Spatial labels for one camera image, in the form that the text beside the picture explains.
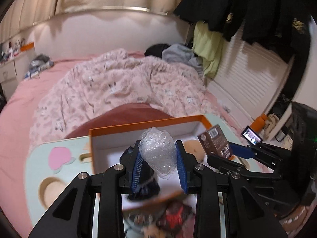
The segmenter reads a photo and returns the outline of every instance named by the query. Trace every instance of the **barcode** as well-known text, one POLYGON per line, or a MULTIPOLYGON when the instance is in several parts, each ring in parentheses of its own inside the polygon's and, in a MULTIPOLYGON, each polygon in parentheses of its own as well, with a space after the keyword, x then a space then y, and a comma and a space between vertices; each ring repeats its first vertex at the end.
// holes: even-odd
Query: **barcode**
POLYGON ((213 139, 214 137, 216 137, 218 135, 218 132, 216 130, 216 128, 213 128, 209 131, 210 137, 213 139))

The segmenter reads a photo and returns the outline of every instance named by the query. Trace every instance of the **metal screw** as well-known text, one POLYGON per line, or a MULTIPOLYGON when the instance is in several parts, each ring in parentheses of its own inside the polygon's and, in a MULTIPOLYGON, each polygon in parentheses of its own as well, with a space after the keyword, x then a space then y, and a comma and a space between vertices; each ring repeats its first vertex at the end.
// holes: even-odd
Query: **metal screw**
POLYGON ((78 178, 82 180, 82 179, 85 179, 87 176, 88 176, 87 173, 82 172, 78 175, 78 178))
POLYGON ((197 165, 195 165, 195 168, 197 170, 203 170, 205 168, 205 166, 203 164, 197 164, 197 165))
POLYGON ((117 170, 117 171, 120 171, 120 170, 122 170, 123 168, 124 168, 124 166, 121 165, 121 164, 115 165, 115 170, 117 170))
POLYGON ((231 176, 232 176, 232 178, 234 178, 234 179, 239 179, 241 175, 240 175, 239 173, 237 173, 237 172, 233 172, 233 173, 231 174, 231 176))

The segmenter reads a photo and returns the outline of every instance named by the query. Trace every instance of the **hanging clothes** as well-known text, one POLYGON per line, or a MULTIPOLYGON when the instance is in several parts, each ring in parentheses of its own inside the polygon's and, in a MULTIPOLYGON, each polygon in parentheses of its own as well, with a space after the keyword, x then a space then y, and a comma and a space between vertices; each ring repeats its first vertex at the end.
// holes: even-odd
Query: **hanging clothes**
POLYGON ((155 44, 150 46, 144 53, 144 56, 155 56, 158 58, 162 58, 162 52, 169 48, 170 45, 169 44, 155 44))
POLYGON ((209 31, 208 24, 197 22, 192 50, 202 57, 203 74, 214 78, 220 63, 224 39, 220 32, 209 31))
POLYGON ((174 14, 189 23, 205 21, 210 31, 222 32, 232 0, 182 0, 174 14))
POLYGON ((309 57, 310 19, 302 0, 233 0, 223 36, 230 41, 244 20, 243 40, 250 44, 257 42, 273 50, 286 63, 295 54, 282 90, 286 97, 292 99, 309 57))

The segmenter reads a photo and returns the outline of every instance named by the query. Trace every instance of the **black bag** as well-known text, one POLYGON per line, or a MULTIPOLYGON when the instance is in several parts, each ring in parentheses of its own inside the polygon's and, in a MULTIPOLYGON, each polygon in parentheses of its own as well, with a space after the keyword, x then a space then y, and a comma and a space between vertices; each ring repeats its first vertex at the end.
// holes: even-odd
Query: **black bag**
POLYGON ((293 147, 285 177, 302 199, 307 195, 314 199, 313 194, 307 194, 307 189, 310 181, 317 178, 317 111, 292 102, 292 117, 293 147))
POLYGON ((0 84, 0 113, 6 104, 7 104, 7 100, 5 99, 2 86, 0 84))

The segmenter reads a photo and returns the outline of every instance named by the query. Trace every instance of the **green cloth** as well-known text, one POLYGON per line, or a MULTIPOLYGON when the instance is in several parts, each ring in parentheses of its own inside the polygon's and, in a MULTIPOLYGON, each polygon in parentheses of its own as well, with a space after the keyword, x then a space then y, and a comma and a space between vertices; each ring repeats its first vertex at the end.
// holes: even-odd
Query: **green cloth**
POLYGON ((204 76, 214 78, 221 59, 224 39, 222 33, 210 31, 208 24, 197 22, 192 50, 202 58, 204 76))

